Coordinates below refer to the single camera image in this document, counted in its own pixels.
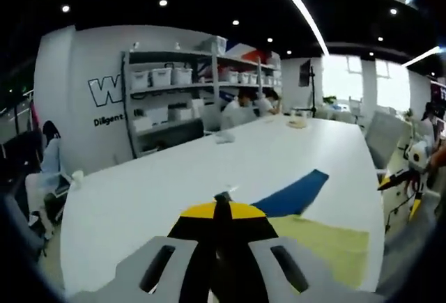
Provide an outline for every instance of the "light blue shirt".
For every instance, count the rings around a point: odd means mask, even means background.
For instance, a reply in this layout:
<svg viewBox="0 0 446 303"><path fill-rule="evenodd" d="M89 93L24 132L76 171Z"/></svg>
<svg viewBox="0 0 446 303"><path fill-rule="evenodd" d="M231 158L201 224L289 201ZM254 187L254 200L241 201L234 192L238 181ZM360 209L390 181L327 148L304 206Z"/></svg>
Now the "light blue shirt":
<svg viewBox="0 0 446 303"><path fill-rule="evenodd" d="M59 162L59 138L53 138L43 151L43 161L40 164L39 187L46 192L53 192L59 186L59 176L56 174L61 170Z"/></svg>

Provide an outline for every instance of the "table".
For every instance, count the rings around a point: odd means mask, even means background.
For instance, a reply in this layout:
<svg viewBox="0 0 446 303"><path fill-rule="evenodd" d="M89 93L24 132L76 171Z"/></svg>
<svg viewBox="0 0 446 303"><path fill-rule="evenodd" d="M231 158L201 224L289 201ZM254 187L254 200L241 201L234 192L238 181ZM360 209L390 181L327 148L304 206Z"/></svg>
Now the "table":
<svg viewBox="0 0 446 303"><path fill-rule="evenodd" d="M63 214L61 268L66 295L97 290L116 265L156 235L166 235L191 205L231 190L253 203L313 169L330 175L304 218L368 231L369 260L360 289L375 291L384 249L378 179L357 125L308 120L305 129L269 116L230 130L234 143L204 137L85 177Z"/></svg>

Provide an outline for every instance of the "man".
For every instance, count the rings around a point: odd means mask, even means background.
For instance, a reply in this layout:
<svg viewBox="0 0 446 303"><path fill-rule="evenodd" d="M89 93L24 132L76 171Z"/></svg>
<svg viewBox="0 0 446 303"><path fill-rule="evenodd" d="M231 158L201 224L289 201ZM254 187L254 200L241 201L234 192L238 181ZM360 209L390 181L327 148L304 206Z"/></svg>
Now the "man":
<svg viewBox="0 0 446 303"><path fill-rule="evenodd" d="M238 96L224 108L222 112L221 129L231 129L237 125L245 124L248 121L247 112L244 107L248 107L255 94L249 88L240 88Z"/></svg>
<svg viewBox="0 0 446 303"><path fill-rule="evenodd" d="M264 98L257 100L260 117L277 115L280 113L280 98L276 91L271 88L264 88Z"/></svg>

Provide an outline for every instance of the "floor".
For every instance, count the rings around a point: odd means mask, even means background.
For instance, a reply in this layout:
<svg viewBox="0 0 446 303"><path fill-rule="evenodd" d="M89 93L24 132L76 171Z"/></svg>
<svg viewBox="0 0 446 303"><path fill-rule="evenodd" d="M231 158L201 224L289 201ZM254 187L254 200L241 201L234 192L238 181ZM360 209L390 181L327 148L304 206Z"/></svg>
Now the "floor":
<svg viewBox="0 0 446 303"><path fill-rule="evenodd" d="M404 168L406 162L402 157L402 152L397 150L390 160L388 171L394 173L401 168ZM402 203L406 197L403 193L402 185L390 188L383 192L383 208L384 220L387 222L387 216L393 208ZM390 229L386 234L386 239L398 233L406 225L409 216L409 205L403 205L396 215L390 216ZM61 226L55 228L54 237L49 241L47 246L47 256L42 256L39 265L43 272L48 276L49 280L59 289L63 290L63 276L60 264L60 243L61 243Z"/></svg>

